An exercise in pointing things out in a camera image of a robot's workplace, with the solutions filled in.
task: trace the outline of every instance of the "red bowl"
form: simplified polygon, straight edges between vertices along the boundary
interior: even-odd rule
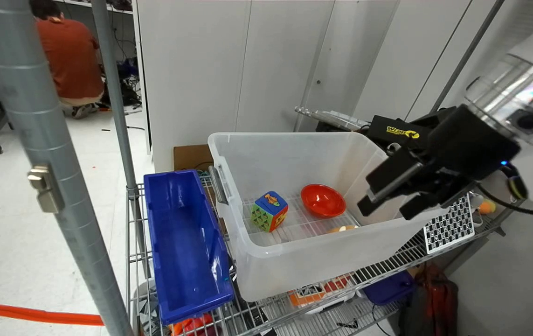
[[[302,189],[302,202],[313,215],[331,218],[345,211],[345,200],[335,189],[323,184],[309,184]]]

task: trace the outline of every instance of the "orange shirt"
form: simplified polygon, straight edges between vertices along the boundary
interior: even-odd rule
[[[85,25],[68,19],[36,22],[42,49],[62,98],[93,98],[103,92],[96,59],[98,43]]]

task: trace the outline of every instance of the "bin handle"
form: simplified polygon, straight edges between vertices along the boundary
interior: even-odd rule
[[[210,173],[210,181],[213,183],[213,189],[215,190],[217,202],[228,205],[227,195],[225,194],[225,189],[223,187],[223,183],[221,182],[219,172],[217,172],[213,166],[208,167],[208,172]]]

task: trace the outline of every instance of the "person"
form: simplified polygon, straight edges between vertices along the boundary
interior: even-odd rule
[[[30,9],[59,100],[75,119],[86,117],[104,93],[98,42],[81,22],[66,19],[53,0],[30,0]]]

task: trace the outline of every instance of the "sneaker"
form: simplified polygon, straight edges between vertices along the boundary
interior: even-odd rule
[[[87,117],[90,113],[92,113],[93,109],[93,104],[86,104],[79,107],[74,107],[72,117],[74,117],[74,119],[83,119]]]

